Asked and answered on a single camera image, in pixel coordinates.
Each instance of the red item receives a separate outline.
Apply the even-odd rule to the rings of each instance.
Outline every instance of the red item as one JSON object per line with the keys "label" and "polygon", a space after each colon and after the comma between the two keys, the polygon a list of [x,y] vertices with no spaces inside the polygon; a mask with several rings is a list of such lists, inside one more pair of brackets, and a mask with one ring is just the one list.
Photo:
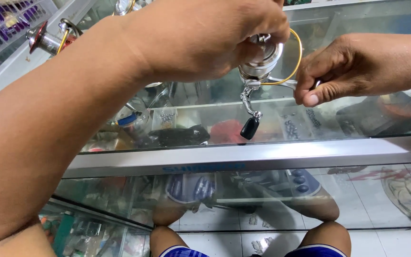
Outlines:
{"label": "red item", "polygon": [[248,141],[240,135],[242,127],[236,119],[219,122],[210,129],[210,141],[215,144],[247,143]]}

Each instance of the forearm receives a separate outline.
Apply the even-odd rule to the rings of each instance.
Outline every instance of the forearm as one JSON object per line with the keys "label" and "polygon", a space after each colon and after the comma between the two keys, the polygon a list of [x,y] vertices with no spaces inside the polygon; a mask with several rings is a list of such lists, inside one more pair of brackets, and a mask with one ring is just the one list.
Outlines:
{"label": "forearm", "polygon": [[108,42],[116,31],[102,27],[116,19],[0,92],[0,240],[43,207],[80,148],[149,82],[136,56]]}

